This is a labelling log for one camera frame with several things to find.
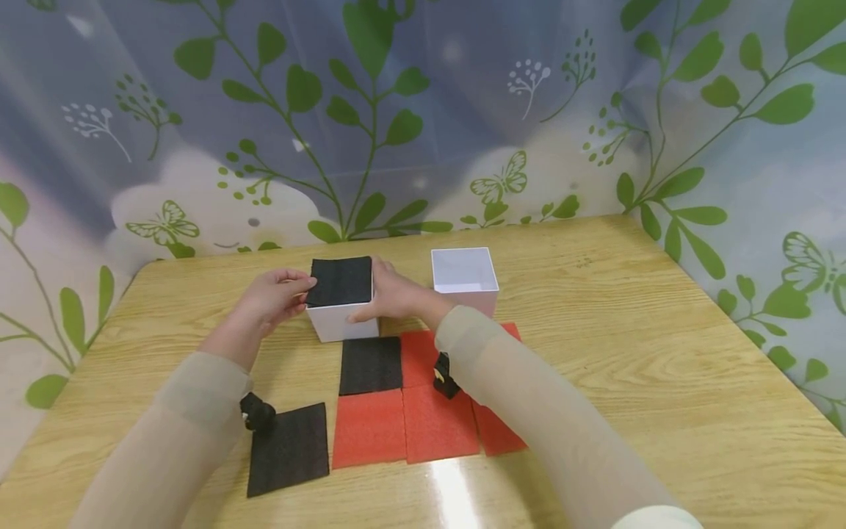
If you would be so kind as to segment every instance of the hand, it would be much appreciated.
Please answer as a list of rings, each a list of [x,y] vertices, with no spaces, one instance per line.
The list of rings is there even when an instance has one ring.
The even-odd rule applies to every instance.
[[[279,323],[305,310],[305,293],[317,284],[309,274],[291,268],[279,268],[255,278],[241,295],[230,319],[256,325],[264,338]]]
[[[447,297],[397,273],[393,264],[373,256],[373,284],[376,293],[367,305],[347,318],[350,323],[374,317],[418,317],[432,330],[455,304]]]
[[[279,323],[305,310],[305,292],[317,284],[299,270],[279,268],[263,273],[241,295],[235,308],[200,344],[200,350],[222,356],[250,371],[261,339]]]

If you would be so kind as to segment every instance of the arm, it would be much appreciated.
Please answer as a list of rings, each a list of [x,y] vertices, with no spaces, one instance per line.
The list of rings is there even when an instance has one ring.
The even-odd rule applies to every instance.
[[[305,309],[315,282],[287,269],[259,276],[109,455],[70,526],[180,526],[244,431],[239,402],[261,339]]]
[[[456,383],[529,445],[573,527],[700,527],[590,401],[499,325],[378,258],[374,279],[376,298],[354,320],[418,317],[435,331]]]

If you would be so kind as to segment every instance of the black clip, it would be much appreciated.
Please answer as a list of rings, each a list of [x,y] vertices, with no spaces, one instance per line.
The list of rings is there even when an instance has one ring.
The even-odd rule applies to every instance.
[[[253,392],[249,392],[241,399],[241,414],[244,416],[244,425],[248,430],[261,433],[273,427],[276,409],[256,397]]]
[[[441,352],[435,362],[435,380],[432,385],[434,385],[438,393],[450,400],[461,389],[453,378],[449,376],[449,356],[444,352]]]

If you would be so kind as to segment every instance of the person's right hand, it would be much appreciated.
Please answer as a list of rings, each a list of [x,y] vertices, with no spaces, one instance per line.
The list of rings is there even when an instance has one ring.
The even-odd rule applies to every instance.
[[[453,308],[452,301],[400,275],[390,262],[379,256],[372,259],[376,293],[370,303],[349,315],[348,322],[366,322],[374,317],[418,317],[434,328]]]

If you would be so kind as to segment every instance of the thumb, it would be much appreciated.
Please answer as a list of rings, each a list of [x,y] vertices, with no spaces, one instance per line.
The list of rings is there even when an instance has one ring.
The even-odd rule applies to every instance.
[[[302,278],[296,281],[288,281],[279,286],[282,288],[286,297],[294,297],[297,294],[307,292],[311,287],[317,284],[316,278]]]
[[[367,305],[347,316],[347,323],[366,322],[376,317],[376,306],[373,303],[374,302],[371,301]]]

